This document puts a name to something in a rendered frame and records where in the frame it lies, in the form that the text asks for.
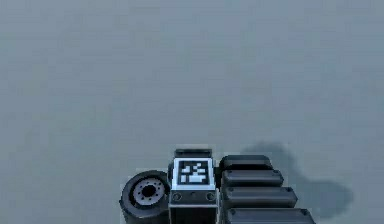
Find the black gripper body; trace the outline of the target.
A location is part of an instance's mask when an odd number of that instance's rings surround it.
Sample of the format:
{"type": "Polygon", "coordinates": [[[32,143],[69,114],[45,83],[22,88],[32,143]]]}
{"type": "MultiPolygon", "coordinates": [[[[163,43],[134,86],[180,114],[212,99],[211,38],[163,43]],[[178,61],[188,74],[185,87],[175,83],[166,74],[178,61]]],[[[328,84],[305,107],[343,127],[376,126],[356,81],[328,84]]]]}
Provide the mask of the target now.
{"type": "Polygon", "coordinates": [[[119,205],[125,224],[169,224],[167,174],[150,170],[131,177],[119,205]]]}

